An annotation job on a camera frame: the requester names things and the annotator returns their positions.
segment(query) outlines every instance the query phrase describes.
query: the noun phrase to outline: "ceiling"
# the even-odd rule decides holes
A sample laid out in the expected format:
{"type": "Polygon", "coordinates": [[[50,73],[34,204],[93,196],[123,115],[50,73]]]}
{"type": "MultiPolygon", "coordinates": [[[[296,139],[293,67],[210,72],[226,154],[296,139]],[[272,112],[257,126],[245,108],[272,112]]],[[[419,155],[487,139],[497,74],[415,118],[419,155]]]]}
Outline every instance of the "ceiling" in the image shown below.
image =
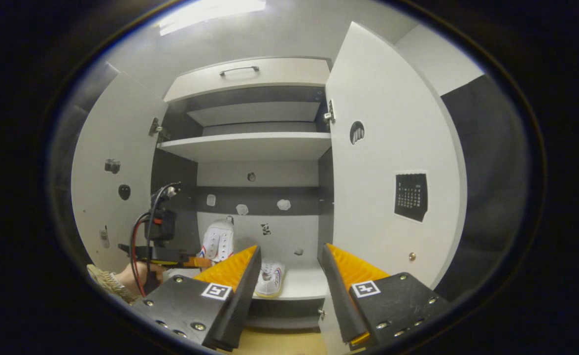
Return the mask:
{"type": "Polygon", "coordinates": [[[105,60],[163,97],[177,75],[259,56],[318,56],[335,62],[351,21],[396,43],[417,22],[367,0],[267,0],[263,11],[197,23],[160,36],[145,27],[113,47],[105,60]]]}

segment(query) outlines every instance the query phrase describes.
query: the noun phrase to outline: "drawer handle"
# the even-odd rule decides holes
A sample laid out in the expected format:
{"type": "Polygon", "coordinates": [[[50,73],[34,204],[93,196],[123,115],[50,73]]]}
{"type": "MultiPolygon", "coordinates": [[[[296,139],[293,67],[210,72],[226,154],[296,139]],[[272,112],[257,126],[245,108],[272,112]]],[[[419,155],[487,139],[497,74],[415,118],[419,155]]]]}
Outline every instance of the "drawer handle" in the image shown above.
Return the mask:
{"type": "Polygon", "coordinates": [[[240,68],[233,68],[233,69],[228,69],[228,70],[222,70],[219,72],[220,76],[226,76],[226,72],[230,71],[230,70],[239,70],[239,69],[252,69],[254,71],[258,71],[258,67],[255,67],[254,65],[252,65],[251,67],[240,67],[240,68]]]}

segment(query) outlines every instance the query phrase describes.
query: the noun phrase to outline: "black calendar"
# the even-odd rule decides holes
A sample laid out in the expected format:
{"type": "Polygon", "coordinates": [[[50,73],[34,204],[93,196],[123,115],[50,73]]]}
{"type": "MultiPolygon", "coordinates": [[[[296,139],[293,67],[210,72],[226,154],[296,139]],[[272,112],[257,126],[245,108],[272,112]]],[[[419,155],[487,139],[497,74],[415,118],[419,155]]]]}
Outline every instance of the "black calendar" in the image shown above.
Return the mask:
{"type": "Polygon", "coordinates": [[[425,174],[397,175],[395,214],[423,222],[427,212],[427,203],[427,176],[425,174]]]}

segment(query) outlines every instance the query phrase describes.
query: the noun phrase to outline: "drawer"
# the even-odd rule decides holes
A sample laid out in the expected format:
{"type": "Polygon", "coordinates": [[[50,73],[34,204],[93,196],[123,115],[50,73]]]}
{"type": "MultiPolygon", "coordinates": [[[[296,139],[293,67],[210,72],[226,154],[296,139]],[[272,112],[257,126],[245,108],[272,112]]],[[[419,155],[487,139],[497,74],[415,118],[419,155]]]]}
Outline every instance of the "drawer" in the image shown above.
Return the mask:
{"type": "Polygon", "coordinates": [[[223,63],[177,77],[167,91],[165,101],[170,103],[195,95],[246,87],[324,87],[329,72],[327,60],[315,58],[261,58],[223,63]]]}

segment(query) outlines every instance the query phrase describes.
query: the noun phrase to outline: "red cable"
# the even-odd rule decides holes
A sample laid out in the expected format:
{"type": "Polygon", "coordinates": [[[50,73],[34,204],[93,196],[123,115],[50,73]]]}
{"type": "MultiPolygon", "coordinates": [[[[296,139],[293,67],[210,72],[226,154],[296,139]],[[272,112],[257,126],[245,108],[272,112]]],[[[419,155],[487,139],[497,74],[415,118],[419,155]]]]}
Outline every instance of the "red cable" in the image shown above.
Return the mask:
{"type": "Polygon", "coordinates": [[[144,287],[142,287],[142,285],[140,284],[140,274],[138,273],[138,265],[136,265],[136,233],[138,232],[138,227],[140,227],[140,225],[143,223],[142,220],[139,220],[138,223],[136,224],[136,227],[134,227],[134,236],[132,238],[132,245],[130,245],[130,248],[132,249],[132,260],[134,261],[134,263],[132,264],[132,269],[134,272],[136,272],[136,277],[138,280],[138,283],[136,283],[136,286],[138,286],[138,289],[140,290],[140,294],[143,297],[147,297],[147,295],[145,294],[145,290],[144,287]]]}

